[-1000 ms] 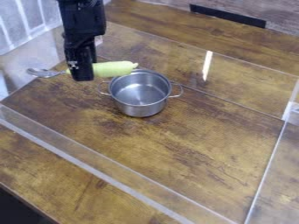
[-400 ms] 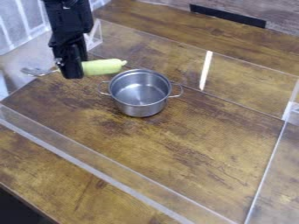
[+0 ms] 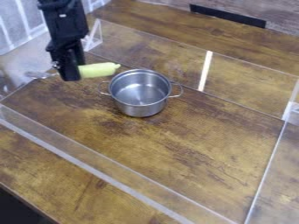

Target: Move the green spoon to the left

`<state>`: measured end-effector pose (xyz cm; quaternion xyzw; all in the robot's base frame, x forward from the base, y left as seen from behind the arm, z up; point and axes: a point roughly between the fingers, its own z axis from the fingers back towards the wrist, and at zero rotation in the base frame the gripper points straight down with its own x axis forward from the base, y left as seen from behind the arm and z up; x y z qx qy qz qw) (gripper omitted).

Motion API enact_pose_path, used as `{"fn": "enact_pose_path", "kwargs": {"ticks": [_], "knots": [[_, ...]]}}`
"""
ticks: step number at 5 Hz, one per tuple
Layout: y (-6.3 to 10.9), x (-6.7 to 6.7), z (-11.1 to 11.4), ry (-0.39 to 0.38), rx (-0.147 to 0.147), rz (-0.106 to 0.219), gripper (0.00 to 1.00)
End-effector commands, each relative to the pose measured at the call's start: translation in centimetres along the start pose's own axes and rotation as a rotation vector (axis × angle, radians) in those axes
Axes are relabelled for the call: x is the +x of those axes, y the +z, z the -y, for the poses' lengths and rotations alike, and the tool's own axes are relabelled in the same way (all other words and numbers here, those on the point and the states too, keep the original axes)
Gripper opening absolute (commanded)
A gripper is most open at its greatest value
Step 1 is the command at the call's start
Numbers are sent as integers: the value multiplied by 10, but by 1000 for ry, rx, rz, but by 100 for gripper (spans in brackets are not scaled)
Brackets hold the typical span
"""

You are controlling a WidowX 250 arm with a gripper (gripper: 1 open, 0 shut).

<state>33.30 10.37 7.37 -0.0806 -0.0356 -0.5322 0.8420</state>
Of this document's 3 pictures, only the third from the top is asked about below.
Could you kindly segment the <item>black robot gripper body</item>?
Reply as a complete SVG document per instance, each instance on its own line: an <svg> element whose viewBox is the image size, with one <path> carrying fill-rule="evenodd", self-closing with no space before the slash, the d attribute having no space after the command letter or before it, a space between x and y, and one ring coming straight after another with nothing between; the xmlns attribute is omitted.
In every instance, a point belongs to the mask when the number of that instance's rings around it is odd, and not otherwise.
<svg viewBox="0 0 299 224"><path fill-rule="evenodd" d="M47 51L59 51L75 46L90 32L86 12L80 0L38 0L51 42Z"/></svg>

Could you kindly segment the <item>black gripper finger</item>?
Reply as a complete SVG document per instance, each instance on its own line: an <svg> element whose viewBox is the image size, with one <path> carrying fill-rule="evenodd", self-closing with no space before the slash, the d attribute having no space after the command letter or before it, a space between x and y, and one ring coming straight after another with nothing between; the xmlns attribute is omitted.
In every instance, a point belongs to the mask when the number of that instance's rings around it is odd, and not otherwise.
<svg viewBox="0 0 299 224"><path fill-rule="evenodd" d="M75 55L76 55L78 64L80 66L86 65L86 55L84 55L84 50L83 50L83 45L80 40L75 44Z"/></svg>
<svg viewBox="0 0 299 224"><path fill-rule="evenodd" d="M72 49L60 49L55 52L52 66L58 70L64 81L79 81L80 70L76 55Z"/></svg>

